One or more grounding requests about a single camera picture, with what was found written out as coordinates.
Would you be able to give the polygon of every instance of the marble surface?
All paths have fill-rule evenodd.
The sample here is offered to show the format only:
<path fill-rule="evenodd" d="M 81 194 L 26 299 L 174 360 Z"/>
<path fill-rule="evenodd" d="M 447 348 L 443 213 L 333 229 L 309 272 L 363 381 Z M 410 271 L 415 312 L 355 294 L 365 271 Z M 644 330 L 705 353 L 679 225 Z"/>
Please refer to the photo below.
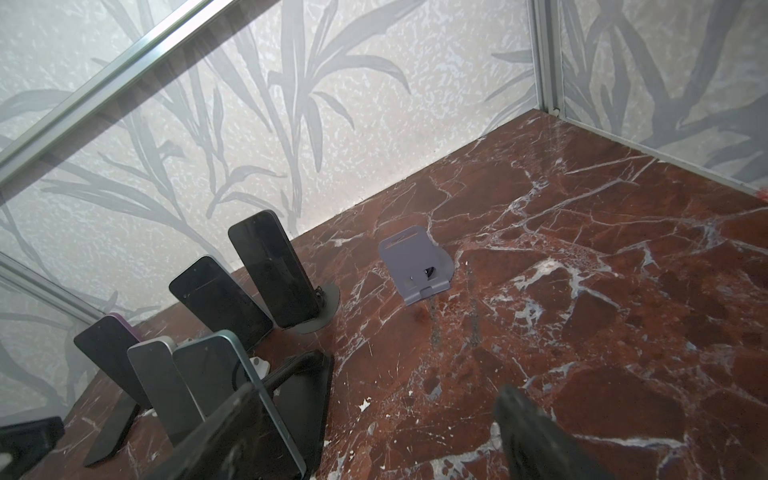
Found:
<path fill-rule="evenodd" d="M 376 247 L 420 224 L 452 288 L 405 307 Z M 522 387 L 618 478 L 768 473 L 768 206 L 530 111 L 294 240 L 342 306 L 275 332 L 336 356 L 317 478 L 507 478 L 492 403 Z M 237 277 L 253 292 L 242 271 Z M 205 334 L 182 306 L 141 326 Z M 140 417 L 80 466 L 117 398 L 99 373 L 29 478 L 136 478 L 170 452 Z"/>

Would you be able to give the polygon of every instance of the marble tabletop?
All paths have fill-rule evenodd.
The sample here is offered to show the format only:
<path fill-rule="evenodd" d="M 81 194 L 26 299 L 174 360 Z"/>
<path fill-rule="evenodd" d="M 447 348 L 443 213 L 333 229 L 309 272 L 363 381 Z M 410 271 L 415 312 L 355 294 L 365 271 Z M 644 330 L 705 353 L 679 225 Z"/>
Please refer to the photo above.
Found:
<path fill-rule="evenodd" d="M 450 290 L 406 307 L 376 248 L 414 224 L 456 269 Z M 530 111 L 293 243 L 342 306 L 255 353 L 336 356 L 317 478 L 508 478 L 492 416 L 504 384 L 618 478 L 768 473 L 768 205 L 755 198 Z M 140 329 L 207 333 L 179 305 Z M 115 458 L 81 467 L 117 397 L 99 373 L 27 478 L 139 478 L 165 460 L 145 415 Z"/>

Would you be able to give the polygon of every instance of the round stand base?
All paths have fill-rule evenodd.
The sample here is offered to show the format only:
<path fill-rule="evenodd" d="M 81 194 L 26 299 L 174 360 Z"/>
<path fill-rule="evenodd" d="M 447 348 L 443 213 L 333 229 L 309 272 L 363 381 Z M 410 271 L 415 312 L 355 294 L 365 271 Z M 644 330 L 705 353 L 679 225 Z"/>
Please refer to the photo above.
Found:
<path fill-rule="evenodd" d="M 333 283 L 320 285 L 320 288 L 323 289 L 323 293 L 325 293 L 326 298 L 326 305 L 322 310 L 320 310 L 320 314 L 317 316 L 317 318 L 307 320 L 306 322 L 302 322 L 299 325 L 290 328 L 290 332 L 300 334 L 312 333 L 330 323 L 331 319 L 336 314 L 336 311 L 339 309 L 341 292 L 339 291 L 339 287 Z"/>

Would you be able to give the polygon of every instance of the black smartphone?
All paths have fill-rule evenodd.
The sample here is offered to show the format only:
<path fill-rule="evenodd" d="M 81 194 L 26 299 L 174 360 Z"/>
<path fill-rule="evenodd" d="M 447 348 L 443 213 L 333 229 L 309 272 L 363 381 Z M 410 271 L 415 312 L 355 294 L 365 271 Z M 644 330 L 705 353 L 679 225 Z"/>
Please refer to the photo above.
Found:
<path fill-rule="evenodd" d="M 323 298 L 312 288 L 272 210 L 235 223 L 229 237 L 279 327 L 289 328 L 317 317 Z"/>
<path fill-rule="evenodd" d="M 112 409 L 112 413 L 94 440 L 91 450 L 85 456 L 84 467 L 112 458 L 122 448 L 139 410 L 141 407 L 130 396 L 120 394 L 117 405 Z"/>
<path fill-rule="evenodd" d="M 263 409 L 258 448 L 253 452 L 259 470 L 253 477 L 264 480 L 304 477 L 306 462 L 245 349 L 232 332 L 221 330 L 182 345 L 174 351 L 174 361 L 206 417 L 213 415 L 243 382 L 253 383 Z"/>
<path fill-rule="evenodd" d="M 141 341 L 138 332 L 117 313 L 110 313 L 74 338 L 78 347 L 109 378 L 145 409 L 152 405 L 128 360 L 128 349 Z"/>
<path fill-rule="evenodd" d="M 272 331 L 272 320 L 213 257 L 200 257 L 168 289 L 211 332 L 230 330 L 246 349 Z"/>
<path fill-rule="evenodd" d="M 131 365 L 174 446 L 204 420 L 176 369 L 175 350 L 176 343 L 169 336 L 159 336 L 128 349 Z"/>

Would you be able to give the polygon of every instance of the purple phone stand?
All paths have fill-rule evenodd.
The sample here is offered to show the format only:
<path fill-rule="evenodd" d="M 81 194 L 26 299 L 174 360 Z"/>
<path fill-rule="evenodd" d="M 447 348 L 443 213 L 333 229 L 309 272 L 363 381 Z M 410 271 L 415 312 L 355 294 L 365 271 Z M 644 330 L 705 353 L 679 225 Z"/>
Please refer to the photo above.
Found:
<path fill-rule="evenodd" d="M 414 225 L 383 240 L 379 255 L 406 305 L 451 288 L 453 259 L 424 227 Z"/>

